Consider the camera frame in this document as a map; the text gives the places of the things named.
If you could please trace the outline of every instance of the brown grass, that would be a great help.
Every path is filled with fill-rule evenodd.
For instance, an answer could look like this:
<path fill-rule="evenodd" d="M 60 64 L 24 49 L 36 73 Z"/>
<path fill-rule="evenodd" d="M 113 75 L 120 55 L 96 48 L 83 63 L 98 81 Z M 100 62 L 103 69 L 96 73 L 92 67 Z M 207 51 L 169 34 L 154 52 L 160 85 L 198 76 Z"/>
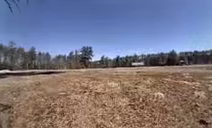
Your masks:
<path fill-rule="evenodd" d="M 0 121 L 12 128 L 212 128 L 212 73 L 155 70 L 2 79 L 0 102 L 12 108 Z"/>

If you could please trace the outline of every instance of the sky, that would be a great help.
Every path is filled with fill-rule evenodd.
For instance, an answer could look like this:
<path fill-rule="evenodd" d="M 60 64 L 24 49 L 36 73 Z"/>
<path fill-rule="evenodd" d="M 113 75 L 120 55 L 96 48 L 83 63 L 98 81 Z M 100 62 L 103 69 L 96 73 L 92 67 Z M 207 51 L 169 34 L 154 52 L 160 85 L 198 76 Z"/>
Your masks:
<path fill-rule="evenodd" d="M 52 55 L 92 46 L 102 55 L 212 49 L 212 0 L 0 0 L 0 43 Z"/>

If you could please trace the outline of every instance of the building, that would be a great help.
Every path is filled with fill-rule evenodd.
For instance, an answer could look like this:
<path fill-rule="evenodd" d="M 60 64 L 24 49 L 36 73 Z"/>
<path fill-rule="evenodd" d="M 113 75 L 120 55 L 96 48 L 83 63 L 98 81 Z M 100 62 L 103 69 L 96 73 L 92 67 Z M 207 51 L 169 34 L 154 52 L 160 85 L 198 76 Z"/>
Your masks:
<path fill-rule="evenodd" d="M 139 67 L 139 66 L 144 66 L 145 63 L 144 62 L 132 62 L 132 66 L 134 67 Z"/>

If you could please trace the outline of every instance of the field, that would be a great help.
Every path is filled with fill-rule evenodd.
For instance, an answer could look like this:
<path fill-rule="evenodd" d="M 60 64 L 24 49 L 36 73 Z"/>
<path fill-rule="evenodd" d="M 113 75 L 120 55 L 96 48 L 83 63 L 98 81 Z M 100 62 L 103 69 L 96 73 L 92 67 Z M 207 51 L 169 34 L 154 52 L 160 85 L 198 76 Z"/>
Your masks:
<path fill-rule="evenodd" d="M 212 128 L 212 65 L 0 78 L 0 128 Z"/>

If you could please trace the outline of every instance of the treeline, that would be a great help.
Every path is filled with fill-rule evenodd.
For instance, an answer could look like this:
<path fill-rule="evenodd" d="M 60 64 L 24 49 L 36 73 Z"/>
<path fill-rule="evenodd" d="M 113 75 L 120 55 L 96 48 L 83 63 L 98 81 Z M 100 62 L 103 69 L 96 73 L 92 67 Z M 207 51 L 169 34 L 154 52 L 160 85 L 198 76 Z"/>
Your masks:
<path fill-rule="evenodd" d="M 48 52 L 37 52 L 34 47 L 26 51 L 13 42 L 0 44 L 0 70 L 88 68 L 92 57 L 93 49 L 89 46 L 53 57 Z"/>
<path fill-rule="evenodd" d="M 9 45 L 0 44 L 0 70 L 131 67 L 133 62 L 144 62 L 146 66 L 212 64 L 212 49 L 180 53 L 172 50 L 169 53 L 134 54 L 113 59 L 102 56 L 98 61 L 91 61 L 92 57 L 93 49 L 90 46 L 71 51 L 67 55 L 51 56 L 48 52 L 36 51 L 34 47 L 25 50 L 13 42 Z"/>
<path fill-rule="evenodd" d="M 131 67 L 133 62 L 144 62 L 145 66 L 173 66 L 192 64 L 212 64 L 212 49 L 205 51 L 189 51 L 177 53 L 157 53 L 147 55 L 117 56 L 114 59 L 102 56 L 98 61 L 101 68 Z"/>

